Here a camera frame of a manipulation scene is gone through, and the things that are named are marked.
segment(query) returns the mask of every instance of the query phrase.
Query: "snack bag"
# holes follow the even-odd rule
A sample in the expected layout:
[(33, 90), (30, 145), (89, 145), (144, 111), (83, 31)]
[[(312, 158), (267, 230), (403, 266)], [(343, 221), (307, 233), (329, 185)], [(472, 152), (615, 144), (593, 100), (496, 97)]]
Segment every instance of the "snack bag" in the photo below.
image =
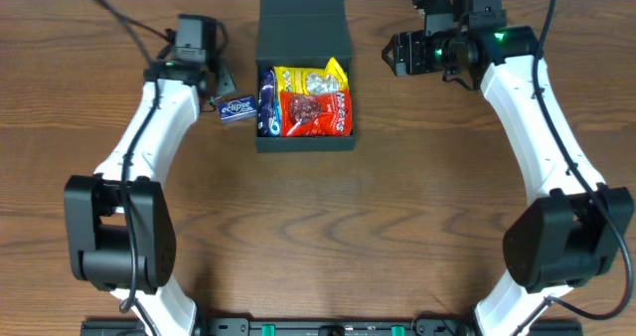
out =
[(261, 137), (280, 136), (280, 105), (276, 92), (274, 71), (262, 74), (258, 91), (258, 135)]
[(342, 90), (321, 95), (280, 93), (281, 136), (348, 136), (353, 128), (351, 97)]
[(349, 89), (347, 75), (335, 58), (325, 69), (274, 67), (274, 71), (279, 97), (282, 91), (320, 95)]

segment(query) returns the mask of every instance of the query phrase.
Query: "black clamp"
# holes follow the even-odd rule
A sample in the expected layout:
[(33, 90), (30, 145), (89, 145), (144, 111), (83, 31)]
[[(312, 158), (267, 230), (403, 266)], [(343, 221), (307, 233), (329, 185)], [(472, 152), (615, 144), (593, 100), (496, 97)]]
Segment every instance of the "black clamp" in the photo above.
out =
[[(177, 239), (161, 184), (147, 178), (128, 183), (139, 255), (138, 288), (154, 293), (170, 279)], [(72, 176), (64, 190), (71, 270), (101, 291), (128, 288), (131, 254), (126, 227), (107, 225), (121, 205), (119, 182), (101, 176)]]
[[(410, 33), (394, 34), (389, 43), (382, 49), (382, 60), (387, 63), (397, 77), (410, 74), (408, 69), (410, 66), (409, 61), (404, 61), (404, 59), (409, 59), (406, 52), (410, 52)], [(404, 48), (404, 44), (408, 44), (408, 49)], [(389, 57), (390, 52), (394, 52), (392, 58)]]

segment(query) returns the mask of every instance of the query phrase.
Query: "logo on snack bag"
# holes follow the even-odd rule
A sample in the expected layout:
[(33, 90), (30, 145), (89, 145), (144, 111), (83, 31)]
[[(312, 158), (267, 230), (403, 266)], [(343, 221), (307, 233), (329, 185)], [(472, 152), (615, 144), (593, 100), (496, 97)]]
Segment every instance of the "logo on snack bag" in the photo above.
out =
[(336, 92), (336, 100), (338, 101), (338, 120), (336, 122), (336, 129), (340, 132), (345, 130), (345, 94), (343, 92)]
[(285, 79), (285, 91), (287, 92), (292, 92), (292, 87), (291, 87), (291, 72), (290, 71), (285, 71), (282, 76)]
[(280, 123), (278, 123), (278, 121), (276, 121), (273, 117), (269, 118), (269, 131), (274, 136), (278, 136), (280, 134)]
[(222, 113), (241, 113), (241, 112), (250, 112), (253, 108), (249, 104), (249, 102), (240, 102), (240, 101), (231, 101), (228, 106), (224, 107), (221, 112)]

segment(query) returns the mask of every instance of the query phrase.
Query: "wire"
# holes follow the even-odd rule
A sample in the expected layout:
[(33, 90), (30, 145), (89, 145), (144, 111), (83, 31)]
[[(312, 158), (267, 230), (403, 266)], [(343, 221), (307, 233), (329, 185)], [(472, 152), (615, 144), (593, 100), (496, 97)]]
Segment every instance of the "wire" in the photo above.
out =
[(148, 317), (148, 313), (146, 312), (146, 309), (144, 309), (141, 305), (141, 302), (135, 299), (134, 306), (137, 308), (137, 311), (139, 311), (139, 315), (141, 316), (143, 322), (150, 328), (150, 333), (152, 334), (152, 336), (158, 336), (159, 333), (157, 332), (157, 326), (152, 323), (152, 320), (150, 320), (150, 317)]
[(157, 60), (164, 60), (170, 53), (172, 52), (172, 48), (175, 46), (175, 41), (177, 39), (177, 33), (172, 29), (166, 29), (166, 37), (168, 38), (166, 41), (168, 45), (163, 47), (157, 54)]
[(535, 320), (537, 320), (537, 318), (541, 316), (541, 314), (544, 313), (544, 311), (546, 311), (546, 309), (549, 308), (550, 305), (552, 305), (552, 302), (544, 298), (541, 304), (537, 306), (535, 311), (533, 311), (533, 313), (531, 313), (530, 316), (526, 318), (526, 321), (524, 321), (521, 325), (517, 326), (517, 329), (515, 330), (515, 333), (512, 334), (512, 336), (517, 336), (521, 334), (522, 332), (524, 332), (524, 329), (528, 327), (528, 325), (535, 322)]
[(632, 268), (632, 261), (629, 254), (629, 249), (627, 247), (627, 244), (625, 243), (624, 238), (618, 232), (618, 229), (616, 228), (614, 221), (609, 216), (609, 212), (607, 211), (604, 204), (599, 200), (599, 198), (596, 196), (596, 194), (594, 193), (592, 188), (589, 186), (589, 184), (587, 184), (587, 181), (585, 181), (583, 176), (580, 174), (580, 171), (578, 171), (576, 163), (574, 163), (572, 158), (569, 156), (569, 153), (567, 152), (567, 148), (565, 148), (563, 141), (560, 139), (557, 128), (555, 127), (555, 124), (553, 123), (553, 120), (550, 117), (550, 113), (548, 112), (548, 108), (546, 107), (546, 102), (544, 101), (543, 90), (541, 89), (539, 85), (539, 61), (542, 59), (543, 47), (544, 47), (544, 43), (546, 42), (548, 30), (550, 29), (550, 24), (553, 19), (553, 14), (555, 12), (556, 1), (557, 0), (550, 0), (550, 8), (548, 9), (546, 22), (544, 23), (544, 28), (541, 31), (541, 37), (539, 38), (537, 52), (535, 53), (535, 58), (533, 59), (532, 74), (533, 74), (533, 85), (535, 88), (535, 96), (537, 97), (537, 101), (539, 102), (539, 106), (541, 108), (541, 112), (544, 116), (544, 119), (546, 120), (546, 124), (548, 125), (548, 128), (550, 129), (550, 133), (555, 139), (556, 146), (558, 147), (558, 150), (560, 151), (561, 155), (563, 156), (563, 159), (565, 160), (565, 163), (567, 164), (567, 168), (574, 175), (578, 183), (580, 183), (580, 185), (583, 187), (583, 189), (585, 190), (585, 193), (587, 194), (589, 199), (592, 201), (594, 206), (596, 206), (596, 209), (605, 220), (605, 223), (607, 223), (607, 226), (609, 226), (609, 229), (611, 230), (612, 235), (614, 236), (614, 238), (616, 239), (618, 243), (620, 252), (623, 256), (623, 261), (625, 263), (626, 284), (625, 284), (625, 292), (623, 293), (623, 296), (619, 304), (613, 310), (604, 314), (592, 314), (587, 311), (583, 311), (579, 309), (578, 307), (573, 306), (561, 300), (560, 298), (554, 297), (554, 296), (548, 296), (546, 300), (550, 303), (552, 302), (557, 303), (563, 306), (564, 308), (568, 309), (569, 311), (587, 319), (609, 320), (611, 318), (618, 316), (629, 305), (629, 301), (632, 297), (632, 293), (634, 289), (634, 271)]
[(220, 54), (223, 53), (223, 51), (228, 46), (228, 43), (230, 42), (230, 37), (228, 37), (228, 31), (226, 30), (225, 24), (223, 24), (221, 21), (218, 20), (217, 25), (219, 26), (219, 29), (221, 29), (221, 34), (223, 35), (223, 43), (217, 49), (217, 55), (219, 56)]
[[(148, 50), (144, 47), (143, 43), (139, 40), (137, 34), (130, 28), (128, 23), (132, 20), (123, 14), (117, 12), (112, 6), (110, 6), (105, 0), (93, 0), (104, 9), (109, 11), (121, 24), (121, 26), (126, 30), (132, 41), (137, 45), (137, 48), (141, 52), (144, 60), (148, 64), (148, 67), (152, 69), (152, 59), (150, 58), (150, 54), (148, 54)], [(132, 223), (132, 214), (130, 212), (130, 200), (128, 195), (127, 183), (128, 183), (128, 170), (132, 164), (132, 155), (137, 146), (137, 142), (141, 138), (143, 131), (146, 129), (146, 126), (152, 119), (157, 107), (159, 106), (159, 98), (161, 93), (159, 92), (159, 84), (157, 83), (157, 77), (155, 77), (154, 85), (155, 85), (155, 97), (152, 101), (152, 107), (148, 111), (148, 114), (144, 118), (143, 122), (137, 129), (137, 132), (134, 134), (132, 139), (130, 140), (130, 144), (128, 145), (128, 149), (123, 156), (123, 163), (121, 167), (121, 180), (119, 184), (119, 193), (121, 197), (121, 204), (123, 207), (123, 214), (126, 221), (126, 227), (128, 228), (128, 238), (130, 241), (130, 255), (131, 255), (131, 275), (130, 275), (130, 287), (128, 292), (128, 297), (123, 299), (119, 304), (119, 312), (126, 313), (130, 311), (130, 308), (136, 302), (136, 292), (137, 292), (137, 273), (138, 273), (138, 261), (139, 255), (137, 250), (137, 238), (135, 235), (134, 225)]]
[(466, 18), (468, 18), (468, 13), (470, 13), (469, 11), (465, 11), (464, 13), (462, 13), (459, 16), (459, 19), (457, 20), (457, 28), (455, 28), (455, 38), (456, 39), (460, 39), (461, 38), (461, 31), (464, 27), (464, 21), (466, 20)]
[(118, 20), (124, 20), (127, 24), (129, 25), (133, 25), (133, 26), (137, 26), (139, 28), (143, 28), (145, 30), (147, 30), (148, 32), (156, 35), (157, 37), (168, 41), (168, 36), (164, 35), (163, 33), (160, 33), (158, 31), (156, 31), (155, 29), (152, 29), (150, 27), (148, 27), (145, 24), (142, 24), (139, 21), (136, 21), (132, 18), (127, 17), (124, 14), (119, 13), (116, 9), (114, 9), (110, 4), (108, 4), (108, 2), (106, 2), (105, 0), (93, 0), (95, 3), (97, 3), (98, 5), (100, 5), (103, 9), (109, 11), (110, 13), (112, 13)]

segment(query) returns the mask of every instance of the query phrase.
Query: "green connector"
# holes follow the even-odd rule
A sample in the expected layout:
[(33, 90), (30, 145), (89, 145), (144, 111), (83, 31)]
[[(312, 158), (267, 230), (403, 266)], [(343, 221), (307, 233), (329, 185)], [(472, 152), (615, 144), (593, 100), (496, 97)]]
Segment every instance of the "green connector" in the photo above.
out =
[(404, 326), (394, 326), (391, 328), (392, 336), (406, 336), (406, 331), (404, 331)]
[(262, 336), (276, 336), (276, 326), (262, 325)]

